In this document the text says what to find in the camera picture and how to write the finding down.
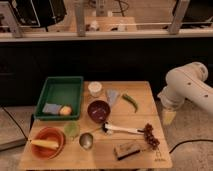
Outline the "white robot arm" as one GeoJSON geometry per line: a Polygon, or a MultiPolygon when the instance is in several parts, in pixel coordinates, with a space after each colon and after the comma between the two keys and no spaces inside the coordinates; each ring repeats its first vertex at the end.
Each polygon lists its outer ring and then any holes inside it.
{"type": "Polygon", "coordinates": [[[208,69],[201,62],[176,67],[166,74],[166,86],[157,95],[163,106],[164,125],[172,123],[186,99],[213,114],[213,88],[205,83],[207,78],[208,69]]]}

